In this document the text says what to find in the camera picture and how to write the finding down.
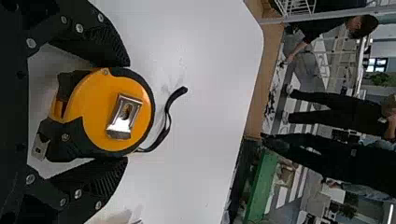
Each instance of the black shoe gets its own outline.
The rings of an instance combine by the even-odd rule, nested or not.
[[[288,26],[285,28],[286,35],[294,35],[294,28],[292,26]]]
[[[273,135],[267,135],[266,137],[263,137],[262,145],[276,153],[279,153],[280,155],[288,153],[290,149],[289,143],[281,139],[275,138]]]

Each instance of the wall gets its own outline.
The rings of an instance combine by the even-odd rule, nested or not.
[[[383,203],[380,202],[374,202],[359,198],[358,213],[381,222],[384,213],[382,204]]]
[[[372,45],[372,58],[396,57],[396,41],[374,42]]]
[[[343,216],[337,216],[335,220],[343,224],[367,224],[367,222],[361,221],[357,218],[348,219],[347,217]]]
[[[387,73],[396,72],[396,58],[388,58]]]
[[[381,104],[385,100],[385,98],[386,96],[367,94],[365,99]]]
[[[372,33],[372,39],[396,38],[396,24],[379,25]]]
[[[367,90],[367,94],[370,95],[379,95],[379,96],[389,96],[396,92],[395,87],[379,87],[379,86],[367,86],[362,85],[362,90]]]

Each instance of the black pants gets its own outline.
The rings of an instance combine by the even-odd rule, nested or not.
[[[347,145],[305,133],[279,134],[275,138],[266,138],[264,144],[324,177],[365,185],[396,197],[396,179],[392,178],[396,170],[394,151]],[[320,154],[303,147],[312,147]]]
[[[279,145],[270,142],[266,145],[281,156],[308,167],[325,177],[352,182],[353,179],[349,165],[351,162],[351,148],[349,145],[338,141],[312,134],[291,133],[279,134],[275,140],[282,140],[290,145],[288,150],[283,150]],[[303,147],[312,147],[318,151],[308,151]]]
[[[297,112],[289,115],[290,123],[324,124],[382,136],[388,124],[378,121],[381,105],[355,97],[326,93],[293,91],[291,98],[326,105],[329,110]]]

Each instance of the metal clip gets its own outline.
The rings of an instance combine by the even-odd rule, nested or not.
[[[130,139],[134,122],[143,102],[133,97],[119,94],[106,133],[114,139]]]
[[[48,140],[47,142],[42,142],[40,135],[36,134],[35,141],[33,142],[32,156],[41,161],[46,159],[46,153],[49,144],[50,140]]]

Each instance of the wooden floor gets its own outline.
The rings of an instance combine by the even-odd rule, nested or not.
[[[279,14],[270,7],[268,0],[247,0],[246,4],[256,19],[279,17]],[[283,24],[262,25],[264,35],[262,64],[257,75],[245,127],[245,136],[250,138],[260,138],[264,109],[268,102],[268,93],[276,67],[283,30]]]

